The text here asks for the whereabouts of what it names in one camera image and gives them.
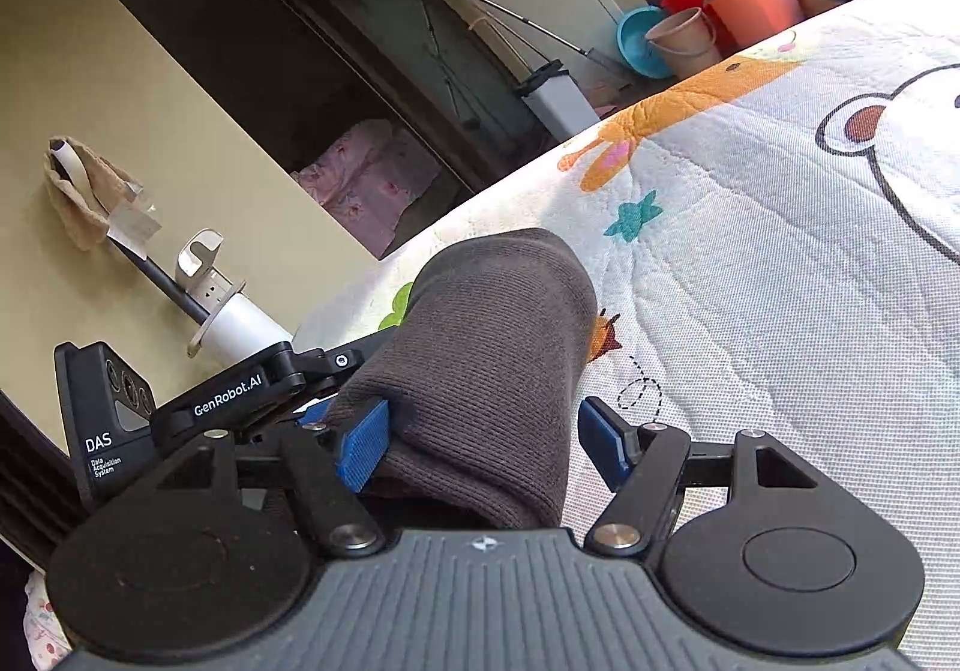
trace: black robotic device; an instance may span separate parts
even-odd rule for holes
[[[388,537],[344,483],[365,420],[334,431],[291,410],[336,391],[390,335],[328,353],[273,346],[141,406],[146,426],[117,406],[131,410],[128,375],[152,409],[117,355],[59,347],[71,457],[99,507],[48,571],[78,647],[63,668],[915,667],[896,644],[923,594],[920,556],[762,431],[696,444],[587,398],[580,441],[616,494],[583,548],[563,529]],[[112,443],[97,449],[107,422]],[[243,487],[285,490],[296,530],[243,506]],[[728,487],[728,502],[674,532],[694,487]]]

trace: beige bucket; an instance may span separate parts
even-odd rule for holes
[[[678,78],[689,78],[721,61],[716,29],[699,7],[662,20],[646,38]]]

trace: bear ear print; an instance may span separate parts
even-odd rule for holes
[[[817,145],[838,156],[862,156],[874,146],[887,94],[863,94],[829,112],[817,127]]]

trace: bucket handle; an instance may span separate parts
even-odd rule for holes
[[[704,17],[704,21],[707,22],[707,28],[710,30],[710,42],[707,43],[707,47],[705,47],[703,50],[698,50],[691,53],[688,50],[669,49],[667,46],[662,46],[660,43],[655,43],[653,40],[647,40],[648,43],[651,44],[651,46],[654,46],[655,49],[660,49],[666,53],[672,53],[674,56],[703,56],[717,43],[717,27],[713,25],[713,21],[710,20],[710,17],[704,12],[703,8],[700,8],[700,15]]]

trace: teal star print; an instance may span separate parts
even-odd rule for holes
[[[616,209],[617,220],[607,228],[604,235],[610,238],[614,235],[622,235],[628,244],[635,241],[643,225],[664,212],[659,205],[654,205],[655,197],[656,189],[653,188],[640,202],[620,203]]]

